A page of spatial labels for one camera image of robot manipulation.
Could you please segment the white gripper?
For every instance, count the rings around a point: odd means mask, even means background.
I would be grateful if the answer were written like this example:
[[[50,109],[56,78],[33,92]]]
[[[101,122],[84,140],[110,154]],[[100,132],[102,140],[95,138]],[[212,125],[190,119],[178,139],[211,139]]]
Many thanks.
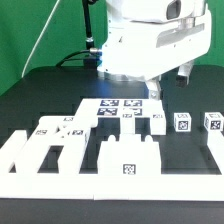
[[[108,37],[103,44],[103,73],[111,78],[147,81],[148,98],[161,99],[160,75],[178,67],[176,85],[189,84],[194,60],[211,43],[208,7],[200,17],[166,23],[116,21],[107,12]]]

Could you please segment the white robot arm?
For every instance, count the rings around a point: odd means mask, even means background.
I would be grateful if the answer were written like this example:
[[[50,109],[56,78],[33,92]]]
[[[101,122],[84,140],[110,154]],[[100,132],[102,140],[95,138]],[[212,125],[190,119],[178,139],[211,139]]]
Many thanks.
[[[194,60],[209,50],[212,17],[207,0],[106,0],[108,37],[98,74],[141,81],[161,98],[161,76],[177,69],[176,84],[189,83]]]

